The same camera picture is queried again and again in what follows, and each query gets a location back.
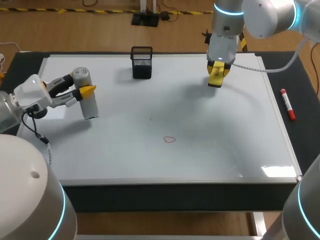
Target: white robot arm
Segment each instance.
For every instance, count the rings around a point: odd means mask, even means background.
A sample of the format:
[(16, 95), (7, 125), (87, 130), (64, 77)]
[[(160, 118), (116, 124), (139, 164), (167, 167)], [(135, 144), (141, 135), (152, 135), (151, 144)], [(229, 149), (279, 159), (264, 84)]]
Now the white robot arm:
[(320, 42), (319, 16), (320, 0), (216, 0), (207, 58), (232, 64), (244, 26), (255, 38), (293, 30)]

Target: white cylinder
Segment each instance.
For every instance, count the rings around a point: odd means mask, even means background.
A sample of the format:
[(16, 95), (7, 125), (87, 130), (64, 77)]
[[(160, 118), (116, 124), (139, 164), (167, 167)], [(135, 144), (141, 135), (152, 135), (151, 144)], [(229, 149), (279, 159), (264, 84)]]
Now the white cylinder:
[(294, 188), (282, 212), (283, 230), (290, 240), (320, 239), (320, 155)]
[(290, 29), (297, 18), (294, 0), (243, 0), (244, 24), (255, 38), (267, 38)]
[(76, 213), (41, 153), (5, 134), (0, 148), (0, 239), (75, 239)]

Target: blue led ring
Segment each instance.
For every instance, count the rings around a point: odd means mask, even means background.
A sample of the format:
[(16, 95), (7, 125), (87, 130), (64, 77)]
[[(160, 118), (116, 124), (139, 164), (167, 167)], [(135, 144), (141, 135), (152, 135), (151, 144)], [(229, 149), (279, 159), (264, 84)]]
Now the blue led ring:
[(56, 225), (55, 227), (55, 230), (53, 231), (53, 233), (51, 234), (51, 236), (48, 238), (48, 240), (52, 240), (54, 238), (54, 236), (56, 235), (61, 223), (62, 223), (62, 220), (64, 219), (64, 215), (65, 215), (65, 210), (66, 210), (66, 195), (65, 195), (65, 191), (64, 189), (62, 188), (61, 184), (60, 184), (60, 187), (61, 187), (61, 190), (62, 190), (62, 195), (63, 195), (63, 208), (62, 208), (62, 213), (61, 213), (61, 217), (60, 217), (60, 220), (58, 222), (58, 224)]
[(215, 9), (217, 9), (220, 13), (226, 14), (226, 15), (231, 15), (231, 16), (239, 16), (243, 15), (244, 12), (229, 12), (229, 11), (223, 11), (222, 9), (218, 8), (216, 4), (214, 4)]
[(317, 230), (311, 225), (311, 223), (309, 222), (306, 214), (305, 214), (305, 211), (303, 210), (302, 208), (302, 205), (301, 205), (301, 200), (300, 200), (300, 187), (301, 187), (301, 182), (300, 182), (300, 185), (299, 185), (299, 188), (298, 188), (298, 203), (299, 203), (299, 208), (300, 208), (300, 211), (301, 211), (301, 214), (306, 222), (306, 224), (309, 226), (309, 228), (312, 230), (312, 232), (320, 239), (320, 234), (317, 232)]

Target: wooden floor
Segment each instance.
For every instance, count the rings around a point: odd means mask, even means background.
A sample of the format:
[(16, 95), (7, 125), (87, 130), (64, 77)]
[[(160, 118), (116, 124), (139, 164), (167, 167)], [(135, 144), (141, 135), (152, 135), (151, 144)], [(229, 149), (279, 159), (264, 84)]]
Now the wooden floor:
[[(159, 0), (161, 10), (166, 10)], [(212, 11), (213, 0), (167, 0), (180, 11)], [(82, 8), (81, 0), (11, 0), (0, 8)], [(139, 10), (138, 0), (99, 0), (99, 10)], [(0, 12), (0, 43), (16, 42), (23, 51), (122, 51), (132, 46), (152, 46), (156, 52), (205, 52), (202, 32), (211, 31), (211, 14), (179, 15), (175, 22), (159, 22), (157, 28), (131, 26), (131, 14), (66, 12)], [(299, 33), (286, 31), (268, 39), (254, 39), (244, 32), (249, 51), (295, 51)], [(0, 45), (6, 57), (4, 71), (17, 49)], [(300, 53), (312, 85), (316, 74), (308, 42)], [(320, 46), (314, 50), (320, 72)], [(278, 213), (267, 213), (270, 225)], [(81, 213), (79, 234), (250, 235), (245, 213)]]

